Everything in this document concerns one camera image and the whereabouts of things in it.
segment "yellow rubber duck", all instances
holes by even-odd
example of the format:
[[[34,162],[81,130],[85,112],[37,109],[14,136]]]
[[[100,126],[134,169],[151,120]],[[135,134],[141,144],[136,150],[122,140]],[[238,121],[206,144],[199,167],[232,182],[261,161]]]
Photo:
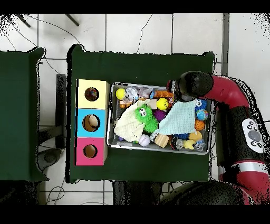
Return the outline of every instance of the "yellow rubber duck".
[[[183,147],[184,148],[189,148],[190,150],[193,150],[193,144],[195,144],[196,142],[194,140],[184,140],[183,141]]]

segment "blue ball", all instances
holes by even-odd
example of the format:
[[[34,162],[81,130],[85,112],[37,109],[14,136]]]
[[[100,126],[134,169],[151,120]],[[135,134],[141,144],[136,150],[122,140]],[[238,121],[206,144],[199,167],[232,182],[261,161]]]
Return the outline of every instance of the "blue ball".
[[[195,106],[195,111],[199,109],[205,109],[206,108],[206,101],[203,99],[196,99],[196,106]]]
[[[206,120],[208,117],[207,110],[200,109],[200,110],[196,111],[196,117],[198,120]]]
[[[174,137],[180,138],[182,140],[187,140],[189,134],[179,134],[179,135],[173,135]]]

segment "green table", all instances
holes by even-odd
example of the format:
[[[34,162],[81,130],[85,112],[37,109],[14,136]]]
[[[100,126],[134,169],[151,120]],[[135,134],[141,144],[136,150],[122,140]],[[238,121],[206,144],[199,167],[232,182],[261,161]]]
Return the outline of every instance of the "green table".
[[[76,79],[106,80],[165,86],[168,80],[178,79],[187,71],[211,73],[214,54],[120,54],[84,52],[73,45],[67,54],[67,179],[134,180],[134,181],[207,181],[209,154],[190,155],[143,150],[108,148],[104,166],[74,166],[74,112]]]

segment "purple toy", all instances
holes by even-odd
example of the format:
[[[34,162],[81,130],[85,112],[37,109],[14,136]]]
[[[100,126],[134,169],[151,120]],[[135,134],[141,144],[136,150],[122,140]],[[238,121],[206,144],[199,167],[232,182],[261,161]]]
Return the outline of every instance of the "purple toy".
[[[156,109],[154,110],[153,115],[160,122],[165,118],[166,112],[160,109]]]

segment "yellow ball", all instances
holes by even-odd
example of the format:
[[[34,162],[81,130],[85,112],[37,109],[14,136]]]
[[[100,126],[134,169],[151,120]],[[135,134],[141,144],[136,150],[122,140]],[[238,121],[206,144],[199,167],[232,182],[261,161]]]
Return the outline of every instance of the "yellow ball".
[[[167,99],[165,98],[160,98],[158,101],[157,101],[157,107],[160,109],[160,110],[166,110],[169,106],[169,103],[167,101]]]
[[[124,89],[119,88],[115,93],[117,99],[122,100],[124,98]]]

